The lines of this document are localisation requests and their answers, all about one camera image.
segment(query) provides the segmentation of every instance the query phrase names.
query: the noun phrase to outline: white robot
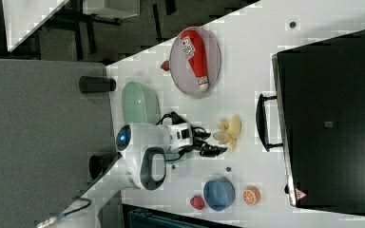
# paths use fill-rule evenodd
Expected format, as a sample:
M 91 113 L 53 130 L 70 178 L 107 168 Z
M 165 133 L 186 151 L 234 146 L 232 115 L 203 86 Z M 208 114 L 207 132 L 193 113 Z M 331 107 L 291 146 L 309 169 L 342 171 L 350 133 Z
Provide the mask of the white robot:
M 165 179 L 165 153 L 201 150 L 205 157 L 215 157 L 226 148 L 211 146 L 202 141 L 210 136 L 203 129 L 198 132 L 175 112 L 172 125 L 132 123 L 125 125 L 116 138 L 122 157 L 112 163 L 102 177 L 58 217 L 50 218 L 37 228 L 100 228 L 97 215 L 116 193 L 126 188 L 156 190 Z

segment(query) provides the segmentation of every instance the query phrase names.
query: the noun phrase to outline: orange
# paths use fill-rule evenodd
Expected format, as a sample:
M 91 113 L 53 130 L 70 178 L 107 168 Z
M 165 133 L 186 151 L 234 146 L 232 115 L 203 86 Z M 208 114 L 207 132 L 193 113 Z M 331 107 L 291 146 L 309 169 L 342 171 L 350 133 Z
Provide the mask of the orange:
M 251 206 L 257 204 L 260 200 L 259 190 L 255 186 L 248 186 L 242 196 L 244 197 L 244 201 Z

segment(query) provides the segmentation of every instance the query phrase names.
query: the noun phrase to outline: blue bowl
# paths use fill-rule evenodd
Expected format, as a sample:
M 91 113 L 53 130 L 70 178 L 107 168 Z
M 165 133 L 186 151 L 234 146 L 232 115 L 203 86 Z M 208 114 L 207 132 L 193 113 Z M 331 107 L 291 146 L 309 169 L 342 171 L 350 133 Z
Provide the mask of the blue bowl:
M 222 211 L 229 207 L 236 193 L 233 184 L 227 178 L 210 180 L 203 188 L 206 203 L 215 211 Z

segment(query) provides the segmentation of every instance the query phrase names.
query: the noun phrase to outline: red ketchup bottle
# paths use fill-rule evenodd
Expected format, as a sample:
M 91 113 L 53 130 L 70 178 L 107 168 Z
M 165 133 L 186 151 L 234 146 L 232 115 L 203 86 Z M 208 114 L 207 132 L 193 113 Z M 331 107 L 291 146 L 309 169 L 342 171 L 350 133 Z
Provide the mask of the red ketchup bottle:
M 198 80 L 200 91 L 209 87 L 205 46 L 201 36 L 192 29 L 185 30 L 181 38 L 182 50 Z

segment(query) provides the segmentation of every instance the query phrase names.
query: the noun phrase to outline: red apple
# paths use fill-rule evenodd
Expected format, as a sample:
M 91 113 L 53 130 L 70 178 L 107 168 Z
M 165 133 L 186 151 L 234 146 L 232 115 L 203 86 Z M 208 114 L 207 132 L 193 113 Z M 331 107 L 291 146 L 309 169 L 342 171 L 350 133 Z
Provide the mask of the red apple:
M 202 210 L 205 207 L 205 202 L 201 196 L 195 196 L 191 199 L 191 205 L 197 210 Z

